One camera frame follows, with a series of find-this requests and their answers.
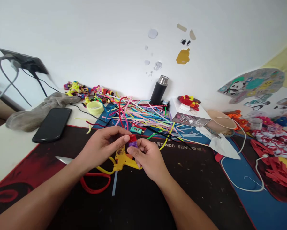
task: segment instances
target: masking tape roll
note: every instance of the masking tape roll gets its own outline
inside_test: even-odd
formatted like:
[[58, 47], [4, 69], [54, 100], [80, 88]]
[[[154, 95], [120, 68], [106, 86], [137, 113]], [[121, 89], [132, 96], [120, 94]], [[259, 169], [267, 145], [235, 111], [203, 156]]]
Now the masking tape roll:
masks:
[[101, 102], [93, 101], [87, 104], [87, 110], [92, 115], [100, 115], [104, 111], [104, 107]]

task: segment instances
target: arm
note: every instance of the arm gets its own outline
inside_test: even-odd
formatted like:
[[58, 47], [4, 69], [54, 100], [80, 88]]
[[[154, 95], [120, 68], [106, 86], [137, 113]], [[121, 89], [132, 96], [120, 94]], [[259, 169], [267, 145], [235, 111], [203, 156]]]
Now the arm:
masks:
[[[110, 144], [109, 138], [116, 134], [122, 137]], [[97, 130], [70, 164], [0, 215], [0, 229], [46, 229], [80, 178], [125, 145], [128, 135], [119, 126]]]
[[137, 141], [137, 145], [139, 149], [129, 147], [127, 151], [162, 191], [177, 229], [216, 230], [214, 223], [170, 175], [157, 145], [143, 138]]

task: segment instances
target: small box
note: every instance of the small box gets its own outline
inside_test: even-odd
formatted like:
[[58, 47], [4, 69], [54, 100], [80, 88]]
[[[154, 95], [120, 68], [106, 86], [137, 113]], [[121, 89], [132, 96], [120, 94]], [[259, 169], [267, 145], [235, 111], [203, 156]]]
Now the small box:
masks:
[[193, 127], [202, 127], [211, 121], [210, 116], [202, 107], [202, 103], [199, 105], [199, 111], [190, 109], [188, 112], [180, 108], [181, 102], [177, 99], [177, 97], [172, 98], [170, 103], [170, 113], [172, 116], [172, 121], [175, 123]]

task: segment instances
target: wall socket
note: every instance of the wall socket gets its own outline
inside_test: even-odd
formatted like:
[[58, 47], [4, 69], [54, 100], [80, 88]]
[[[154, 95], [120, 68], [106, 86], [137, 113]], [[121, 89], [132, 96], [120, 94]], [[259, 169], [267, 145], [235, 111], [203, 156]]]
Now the wall socket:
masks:
[[3, 55], [11, 54], [12, 56], [14, 56], [16, 60], [21, 63], [21, 67], [23, 69], [29, 70], [28, 68], [30, 64], [34, 64], [34, 70], [36, 72], [49, 74], [42, 61], [37, 57], [32, 57], [26, 54], [20, 54], [5, 49], [0, 49], [0, 51], [2, 52]]

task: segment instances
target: black thermos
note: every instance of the black thermos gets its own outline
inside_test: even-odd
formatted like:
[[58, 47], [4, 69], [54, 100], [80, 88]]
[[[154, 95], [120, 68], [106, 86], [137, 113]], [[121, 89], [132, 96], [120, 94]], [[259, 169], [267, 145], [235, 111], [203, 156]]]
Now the black thermos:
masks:
[[160, 105], [160, 102], [162, 100], [162, 96], [167, 88], [168, 85], [168, 77], [162, 75], [156, 82], [154, 91], [151, 96], [150, 104], [152, 105]]

